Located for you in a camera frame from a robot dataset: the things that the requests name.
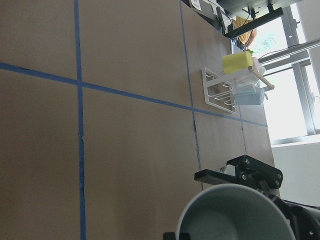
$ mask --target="dish rack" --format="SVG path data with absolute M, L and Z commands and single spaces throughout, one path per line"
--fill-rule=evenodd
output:
M 205 102 L 228 113 L 235 113 L 235 83 L 219 81 L 220 76 L 208 68 L 202 69 L 202 83 Z
M 233 72 L 219 76 L 208 68 L 202 69 L 202 84 L 205 103 L 234 114 L 236 112 L 236 92 L 249 86 L 255 86 L 259 80 L 267 86 L 264 91 L 275 88 L 258 71 L 257 66 L 249 66 Z

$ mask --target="blue painter's tape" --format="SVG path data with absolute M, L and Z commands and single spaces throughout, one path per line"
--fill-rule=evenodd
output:
M 148 101 L 148 102 L 152 102 L 152 103 L 156 103 L 156 104 L 161 104 L 161 105 L 167 105 L 167 106 L 175 107 L 175 108 L 179 108 L 179 109 L 192 110 L 192 108 L 189 106 L 184 106 L 181 104 L 176 104 L 176 103 L 169 102 L 169 101 L 163 101 L 163 100 L 159 100 L 156 98 L 138 95 L 138 94 L 134 94 L 134 93 L 126 92 L 126 91 L 116 90 L 116 89 L 109 88 L 106 86 L 99 86 L 99 85 L 95 85 L 95 84 L 87 83 L 87 82 L 83 82 L 82 86 L 87 89 L 93 89 L 93 90 L 98 90 L 98 91 L 102 91 L 102 92 L 106 92 L 106 93 L 126 96 L 129 98 L 140 99 L 140 100 L 144 100 L 144 101 Z
M 220 114 L 220 113 L 215 113 L 215 112 L 211 112 L 211 111 L 201 110 L 201 109 L 198 109 L 198 108 L 194 108 L 193 110 L 194 110 L 195 112 L 197 112 L 197 113 L 202 113 L 202 114 L 212 115 L 212 116 L 216 116 L 216 117 L 220 117 L 220 118 L 235 120 L 235 121 L 238 121 L 238 122 L 243 122 L 243 123 L 258 125 L 258 126 L 261 126 L 261 127 L 267 127 L 267 125 L 265 125 L 265 124 L 261 124 L 261 123 L 257 123 L 257 122 L 253 122 L 253 121 L 249 121 L 249 120 L 244 120 L 244 119 L 237 118 L 237 117 L 233 117 L 233 116 L 227 116 L 227 115 L 223 115 L 223 114 Z
M 19 73 L 19 74 L 34 76 L 34 77 L 38 77 L 38 78 L 49 79 L 49 80 L 53 80 L 53 81 L 61 82 L 61 83 L 65 83 L 65 84 L 77 85 L 77 81 L 74 79 L 71 79 L 71 78 L 57 76 L 57 75 L 45 73 L 42 71 L 26 69 L 26 68 L 23 68 L 20 66 L 14 66 L 14 65 L 7 64 L 7 63 L 3 63 L 3 62 L 0 62 L 0 69 L 8 70 L 8 71 Z
M 201 160 L 200 160 L 197 124 L 196 124 L 196 117 L 195 117 L 195 111 L 194 111 L 194 100 L 193 100 L 193 96 L 192 96 L 192 86 L 191 86 L 188 51 L 187 51 L 187 41 L 186 41 L 186 33 L 185 33 L 185 23 L 184 23 L 183 11 L 182 11 L 182 1 L 181 0 L 178 0 L 178 1 L 179 1 L 181 28 L 182 28 L 182 36 L 183 36 L 185 68 L 186 68 L 186 72 L 187 72 L 189 95 L 190 95 L 190 102 L 191 102 L 191 108 L 192 108 L 192 120 L 193 120 L 193 130 L 194 130 L 194 138 L 195 138 L 195 149 L 196 149 L 196 156 L 197 156 L 197 160 L 198 160 L 198 168 L 199 168 L 199 171 L 201 171 L 202 166 L 201 166 Z
M 85 198 L 85 146 L 84 146 L 84 111 L 83 86 L 80 48 L 79 1 L 74 0 L 74 32 L 76 75 L 78 93 L 78 144 L 79 144 L 79 194 L 80 194 L 80 238 L 86 240 L 86 198 Z

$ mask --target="yellow sponge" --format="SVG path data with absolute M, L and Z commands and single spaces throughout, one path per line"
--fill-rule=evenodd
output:
M 225 74 L 232 74 L 236 71 L 253 66 L 254 61 L 248 51 L 237 52 L 222 57 L 222 66 Z

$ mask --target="cardboard surface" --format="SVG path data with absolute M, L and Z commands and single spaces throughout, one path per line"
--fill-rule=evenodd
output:
M 201 191 L 191 111 L 83 93 L 87 239 L 161 240 Z
M 247 154 L 261 162 L 275 166 L 268 129 L 250 123 L 243 123 Z
M 79 14 L 84 82 L 191 105 L 179 1 L 81 0 Z
M 195 113 L 202 169 L 217 171 L 246 154 L 241 122 Z
M 0 62 L 77 79 L 73 1 L 0 5 Z
M 263 105 L 241 105 L 241 118 L 257 124 L 267 125 L 265 109 Z
M 0 70 L 0 233 L 80 239 L 77 88 Z

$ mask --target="window frame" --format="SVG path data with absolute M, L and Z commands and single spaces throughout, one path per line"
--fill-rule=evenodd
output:
M 283 9 L 283 16 L 281 17 L 284 34 L 286 37 L 287 46 L 292 47 L 299 44 L 299 38 L 297 33 L 297 22 L 294 19 L 291 7 L 285 7 Z M 320 126 L 317 124 L 318 120 L 314 111 L 314 103 L 312 93 L 310 92 L 308 76 L 306 66 L 311 65 L 310 56 L 307 50 L 291 55 L 285 59 L 279 59 L 272 63 L 265 63 L 262 65 L 266 68 L 266 74 L 268 76 L 287 69 L 293 69 L 295 76 L 295 82 L 299 93 L 299 98 L 302 106 L 305 126 L 307 130 L 307 136 L 293 137 L 272 140 L 271 145 L 282 145 L 297 142 L 305 142 L 308 136 L 313 136 L 320 133 Z

